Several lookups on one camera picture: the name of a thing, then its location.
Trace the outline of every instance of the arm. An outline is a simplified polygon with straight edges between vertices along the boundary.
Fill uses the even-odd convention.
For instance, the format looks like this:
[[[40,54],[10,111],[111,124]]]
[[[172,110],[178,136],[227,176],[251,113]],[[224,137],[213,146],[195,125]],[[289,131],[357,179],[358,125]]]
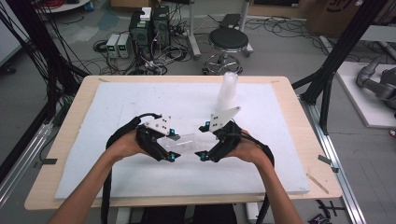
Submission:
[[[84,223],[93,200],[102,188],[111,167],[125,157],[145,153],[135,141],[136,132],[125,134],[108,148],[76,189],[55,212],[49,223]]]
[[[262,150],[246,139],[228,155],[256,165],[265,186],[276,223],[303,223],[288,194],[283,189],[275,169]]]

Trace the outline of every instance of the white board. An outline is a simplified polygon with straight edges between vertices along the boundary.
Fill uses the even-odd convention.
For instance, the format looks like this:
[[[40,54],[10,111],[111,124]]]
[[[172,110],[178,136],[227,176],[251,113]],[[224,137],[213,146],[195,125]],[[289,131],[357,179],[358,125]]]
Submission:
[[[219,85],[102,83],[71,148],[55,197],[67,197],[103,153],[108,137],[144,113],[170,115],[176,133],[195,135],[196,147],[173,148],[181,154],[173,163],[145,155],[117,162],[112,197],[263,194],[265,189],[253,164],[237,158],[202,162],[193,154],[217,143],[212,133],[201,133],[198,128],[214,112]],[[271,85],[238,84],[236,104],[242,110],[234,120],[272,149],[276,172],[286,191],[308,192],[305,173]]]
[[[367,127],[394,128],[396,127],[396,118],[394,118],[396,111],[376,98],[372,91],[361,88],[356,84],[359,71],[366,65],[367,63],[345,62],[338,69],[338,77]],[[379,82],[382,72],[394,66],[379,64],[371,80]]]

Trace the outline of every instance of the hand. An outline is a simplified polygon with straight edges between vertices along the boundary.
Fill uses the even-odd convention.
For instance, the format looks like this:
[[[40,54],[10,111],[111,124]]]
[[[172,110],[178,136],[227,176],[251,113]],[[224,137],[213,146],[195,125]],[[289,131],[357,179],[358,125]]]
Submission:
[[[107,151],[111,152],[117,161],[138,153],[148,155],[148,153],[137,144],[136,131],[131,131],[123,135],[115,143],[113,143],[113,145],[111,145]]]
[[[246,130],[242,130],[242,133],[249,135],[248,131]],[[252,162],[256,166],[262,164],[263,162],[265,164],[271,165],[270,160],[262,151],[262,149],[252,141],[245,138],[241,139],[241,142],[238,144],[238,146],[233,151],[231,151],[227,157],[237,157],[242,161]]]

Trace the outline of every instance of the person's right hand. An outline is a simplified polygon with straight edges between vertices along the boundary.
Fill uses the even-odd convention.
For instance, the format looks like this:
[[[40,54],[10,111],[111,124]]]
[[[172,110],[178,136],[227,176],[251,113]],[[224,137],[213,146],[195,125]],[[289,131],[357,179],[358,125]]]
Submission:
[[[245,130],[242,130],[242,133],[249,135],[249,133]],[[262,149],[254,142],[245,138],[241,139],[241,142],[238,144],[238,146],[233,151],[231,151],[227,157],[237,157],[242,161],[252,162],[256,166],[263,163],[271,165],[270,160],[262,151]]]

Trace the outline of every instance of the black pole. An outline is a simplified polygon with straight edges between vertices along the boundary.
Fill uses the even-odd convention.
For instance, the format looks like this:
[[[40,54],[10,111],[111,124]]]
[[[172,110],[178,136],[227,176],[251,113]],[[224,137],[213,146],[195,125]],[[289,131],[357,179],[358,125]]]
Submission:
[[[316,100],[323,92],[319,125],[325,134],[328,134],[327,118],[332,79],[349,52],[352,51],[355,45],[361,40],[361,37],[374,21],[376,15],[387,2],[388,0],[365,0],[346,30],[341,34],[337,44],[334,46],[334,49],[320,69],[313,75],[292,84],[292,87],[297,89],[305,84],[311,83],[306,92],[301,94],[301,100],[307,101],[311,105],[316,103]]]

